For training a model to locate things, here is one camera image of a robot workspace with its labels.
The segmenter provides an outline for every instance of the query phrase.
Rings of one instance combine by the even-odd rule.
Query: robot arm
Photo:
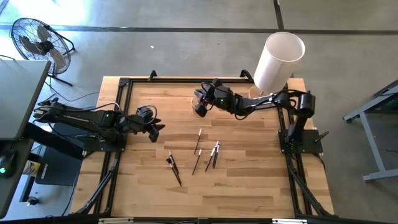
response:
[[[199,99],[195,106],[195,112],[201,117],[206,116],[207,111],[213,106],[234,114],[238,120],[246,118],[256,110],[279,107],[291,111],[297,118],[289,127],[286,142],[302,140],[304,125],[315,111],[315,96],[310,92],[281,90],[268,96],[247,98],[232,92],[217,78],[211,83],[202,83],[201,86],[201,90],[194,92]]]
[[[119,144],[124,133],[149,133],[149,139],[156,142],[163,124],[156,124],[160,119],[153,118],[149,106],[140,107],[133,115],[125,115],[115,110],[83,110],[58,103],[58,98],[45,101],[34,110],[35,121],[41,123],[64,123],[76,128],[95,133],[98,137],[112,144]]]

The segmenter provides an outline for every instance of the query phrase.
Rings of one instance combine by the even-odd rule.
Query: fan blade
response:
[[[58,69],[61,69],[66,65],[66,61],[65,61],[64,57],[58,50],[51,49],[50,55],[54,59],[54,63]]]
[[[24,46],[24,48],[32,54],[39,54],[40,51],[36,47],[36,44],[33,44],[29,41],[27,37],[19,36],[19,42]]]
[[[47,41],[47,39],[51,37],[50,33],[43,26],[37,27],[37,35],[42,42]]]

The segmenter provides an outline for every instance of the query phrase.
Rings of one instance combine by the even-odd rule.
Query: desk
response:
[[[104,77],[98,106],[115,101],[119,79]],[[247,96],[252,87],[252,84],[226,85],[243,96]],[[139,105],[155,105],[158,118],[166,127],[161,130],[156,143],[151,143],[147,134],[129,135],[119,165],[111,215],[294,217],[285,157],[279,152],[277,110],[256,111],[244,121],[237,121],[233,115],[213,108],[205,118],[199,118],[191,109],[195,88],[200,88],[200,84],[134,84],[130,113],[135,113]],[[304,90],[304,82],[300,78],[291,78],[289,88]],[[308,121],[307,129],[312,125],[312,120]],[[200,128],[203,131],[199,148],[203,152],[192,176],[197,158],[193,150]],[[217,168],[204,172],[211,148],[217,140],[221,143]],[[180,170],[182,187],[165,162],[167,149],[172,151]],[[81,208],[97,188],[103,157],[104,153],[95,152],[83,161],[71,212]],[[309,189],[333,213],[321,162],[311,154],[303,154],[303,163]],[[300,190],[297,192],[303,210],[302,195]],[[104,191],[103,204],[106,199],[107,190]]]
[[[0,178],[0,218],[4,218],[22,175],[33,141],[20,140],[43,87],[51,63],[35,60],[0,60],[0,153],[17,151],[16,172]]]

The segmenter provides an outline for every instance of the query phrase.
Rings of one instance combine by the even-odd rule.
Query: fan stand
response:
[[[71,48],[70,50],[68,50],[67,52],[65,52],[64,55],[65,55],[65,54],[69,54],[72,50],[76,51],[75,44],[73,44],[73,42],[70,41],[68,38],[66,38],[66,37],[64,37],[63,35],[59,34],[55,29],[51,28],[49,25],[44,25],[43,27],[46,28],[46,29],[48,29],[48,30],[51,30],[51,31],[54,32],[55,34],[59,35],[62,39],[66,40],[67,42],[69,42],[70,44],[72,44],[72,48]],[[68,83],[68,82],[66,82],[65,80],[62,80],[62,79],[60,79],[60,78],[57,77],[57,75],[55,74],[55,64],[54,64],[54,66],[53,66],[52,74],[47,74],[47,76],[50,77],[50,78],[53,78],[53,79],[55,79],[55,80],[57,80],[57,81],[60,81],[60,82],[66,84],[66,85],[68,85],[68,86],[73,86],[71,83]]]

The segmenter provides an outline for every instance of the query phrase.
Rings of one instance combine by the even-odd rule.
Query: paper tube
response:
[[[304,43],[296,35],[288,32],[270,35],[254,74],[254,84],[264,93],[280,91],[304,53]]]

